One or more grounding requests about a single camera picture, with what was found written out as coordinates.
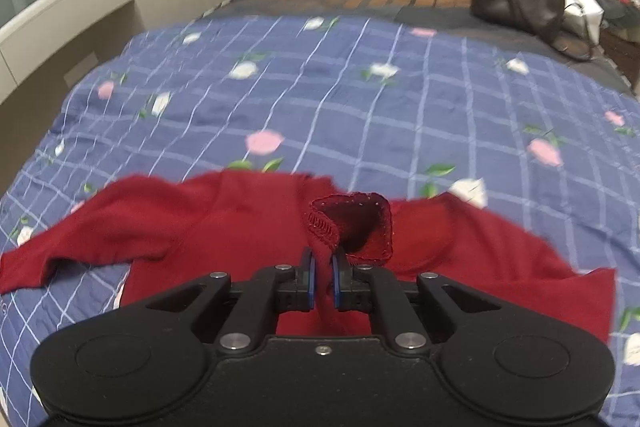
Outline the red long sleeve sweater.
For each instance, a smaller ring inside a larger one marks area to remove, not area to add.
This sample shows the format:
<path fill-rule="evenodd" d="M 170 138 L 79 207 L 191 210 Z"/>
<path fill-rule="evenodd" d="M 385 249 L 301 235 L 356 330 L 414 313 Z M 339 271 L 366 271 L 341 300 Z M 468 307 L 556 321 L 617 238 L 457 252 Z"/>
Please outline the red long sleeve sweater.
<path fill-rule="evenodd" d="M 359 336 L 357 312 L 334 308 L 330 259 L 378 265 L 411 281 L 435 272 L 608 339 L 615 273 L 572 270 L 546 242 L 450 193 L 388 200 L 344 193 L 328 178 L 224 170 L 170 183 L 130 176 L 107 185 L 47 231 L 1 258 L 1 289 L 38 288 L 64 261 L 128 263 L 123 305 L 224 271 L 247 280 L 310 249 L 319 295 L 314 311 L 289 313 L 282 335 Z"/>

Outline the blue floral checked quilt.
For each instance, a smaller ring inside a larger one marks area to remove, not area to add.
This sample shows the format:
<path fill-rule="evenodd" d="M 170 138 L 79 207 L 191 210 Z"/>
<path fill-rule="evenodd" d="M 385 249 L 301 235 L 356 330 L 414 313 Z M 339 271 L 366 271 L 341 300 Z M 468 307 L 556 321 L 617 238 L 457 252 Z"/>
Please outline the blue floral checked quilt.
<path fill-rule="evenodd" d="M 552 58 L 337 17 L 197 20 L 80 80 L 1 199 L 16 247 L 128 174 L 230 165 L 419 197 L 465 181 L 579 272 L 616 273 L 602 413 L 639 421 L 639 104 Z"/>

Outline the brown patterned bed sheet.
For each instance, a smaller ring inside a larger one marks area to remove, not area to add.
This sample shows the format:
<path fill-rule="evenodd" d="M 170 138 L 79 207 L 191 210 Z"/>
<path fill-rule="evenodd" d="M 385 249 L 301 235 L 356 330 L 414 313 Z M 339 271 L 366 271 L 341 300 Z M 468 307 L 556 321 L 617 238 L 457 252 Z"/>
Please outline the brown patterned bed sheet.
<path fill-rule="evenodd" d="M 227 0 L 204 13 L 206 18 L 232 15 L 370 16 L 408 26 L 445 31 L 485 41 L 509 51 L 547 55 L 604 87 L 632 95 L 632 83 L 602 51 L 589 63 L 576 63 L 526 32 L 484 22 L 472 15 L 471 0 Z"/>

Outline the beige built-in cabinet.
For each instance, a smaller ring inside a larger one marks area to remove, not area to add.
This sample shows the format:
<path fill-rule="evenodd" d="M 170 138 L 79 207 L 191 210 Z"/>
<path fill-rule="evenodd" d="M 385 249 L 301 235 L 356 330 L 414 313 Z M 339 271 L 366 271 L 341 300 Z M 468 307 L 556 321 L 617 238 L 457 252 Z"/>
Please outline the beige built-in cabinet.
<path fill-rule="evenodd" d="M 91 69 L 148 29 L 227 0 L 37 0 L 1 29 L 1 185 L 9 186 Z"/>

